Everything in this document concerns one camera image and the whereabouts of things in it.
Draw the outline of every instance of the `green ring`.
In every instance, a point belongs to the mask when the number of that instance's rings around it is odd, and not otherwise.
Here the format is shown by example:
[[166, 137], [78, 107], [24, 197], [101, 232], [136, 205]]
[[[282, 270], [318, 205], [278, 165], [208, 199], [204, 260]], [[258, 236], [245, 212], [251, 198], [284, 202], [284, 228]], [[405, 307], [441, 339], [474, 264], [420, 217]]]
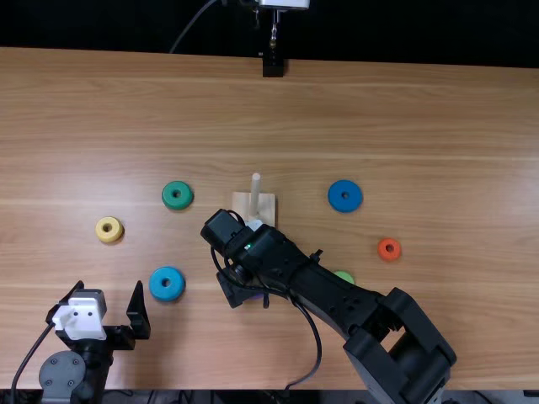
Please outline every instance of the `green ring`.
[[335, 271], [335, 275], [340, 277], [341, 279], [344, 279], [346, 282], [349, 282], [351, 284], [355, 284], [354, 277], [350, 275], [348, 272], [345, 271]]
[[173, 181], [165, 185], [161, 199], [169, 209], [182, 210], [193, 202], [193, 191], [183, 181]]

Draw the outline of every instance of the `blue ring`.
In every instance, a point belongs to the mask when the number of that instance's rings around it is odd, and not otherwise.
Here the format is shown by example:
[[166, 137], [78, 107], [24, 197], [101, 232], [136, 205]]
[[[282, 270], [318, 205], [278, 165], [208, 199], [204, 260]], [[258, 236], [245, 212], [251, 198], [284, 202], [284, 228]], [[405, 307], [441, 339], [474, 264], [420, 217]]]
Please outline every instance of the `blue ring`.
[[338, 212], [350, 213], [363, 203], [363, 193], [357, 183], [341, 179], [329, 187], [328, 200]]
[[184, 289], [184, 276], [174, 267], [158, 268], [150, 277], [150, 293], [157, 300], [176, 300]]

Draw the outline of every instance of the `white cable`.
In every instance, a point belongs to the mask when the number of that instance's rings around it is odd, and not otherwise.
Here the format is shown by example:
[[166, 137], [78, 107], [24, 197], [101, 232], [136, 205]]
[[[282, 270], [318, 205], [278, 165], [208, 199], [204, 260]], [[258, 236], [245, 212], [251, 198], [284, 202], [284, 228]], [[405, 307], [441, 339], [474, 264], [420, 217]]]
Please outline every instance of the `white cable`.
[[193, 24], [196, 22], [196, 20], [201, 16], [213, 3], [215, 3], [217, 0], [209, 0], [208, 3], [206, 3], [202, 8], [198, 11], [197, 14], [189, 21], [187, 26], [184, 28], [184, 30], [178, 35], [178, 38], [174, 42], [174, 45], [172, 45], [172, 48], [168, 51], [168, 53], [174, 53], [176, 51], [176, 48], [178, 47], [179, 42], [184, 38], [185, 34], [187, 34], [187, 31], [193, 26]]

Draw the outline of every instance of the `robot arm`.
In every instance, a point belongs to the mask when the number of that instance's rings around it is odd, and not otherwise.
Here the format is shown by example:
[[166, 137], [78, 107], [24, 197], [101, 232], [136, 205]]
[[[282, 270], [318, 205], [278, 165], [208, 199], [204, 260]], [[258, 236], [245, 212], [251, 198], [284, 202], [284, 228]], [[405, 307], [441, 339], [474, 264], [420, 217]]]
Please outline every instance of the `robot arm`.
[[43, 404], [101, 402], [115, 350], [132, 350], [137, 339], [150, 337], [150, 322], [139, 280], [127, 307], [131, 326], [103, 326], [107, 311], [101, 290], [84, 289], [82, 281], [49, 310], [46, 322], [70, 348], [41, 366]]
[[[224, 258], [227, 276], [217, 277], [231, 307], [251, 297], [227, 281], [277, 291], [300, 302], [346, 341], [343, 348], [382, 404], [434, 404], [450, 377], [456, 355], [419, 305], [395, 288], [387, 296], [354, 286], [318, 264], [322, 251], [306, 256], [274, 227], [256, 231], [218, 210], [202, 237]], [[381, 345], [390, 331], [405, 333], [387, 352]]]

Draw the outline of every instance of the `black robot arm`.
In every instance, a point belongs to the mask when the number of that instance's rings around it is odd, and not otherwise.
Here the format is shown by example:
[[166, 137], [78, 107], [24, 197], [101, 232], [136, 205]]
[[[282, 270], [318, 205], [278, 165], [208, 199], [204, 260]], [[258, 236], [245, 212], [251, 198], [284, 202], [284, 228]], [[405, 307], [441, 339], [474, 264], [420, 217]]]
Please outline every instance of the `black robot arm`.
[[[456, 355], [408, 294], [395, 288], [384, 296], [354, 286], [318, 264], [322, 251], [308, 257], [274, 227], [254, 231], [225, 210], [200, 234], [226, 263], [232, 261], [225, 277], [217, 275], [232, 308], [256, 293], [238, 287], [236, 279], [274, 290], [300, 302], [346, 340], [344, 350], [380, 403], [440, 402]], [[402, 327], [404, 334], [387, 352], [382, 340]]]

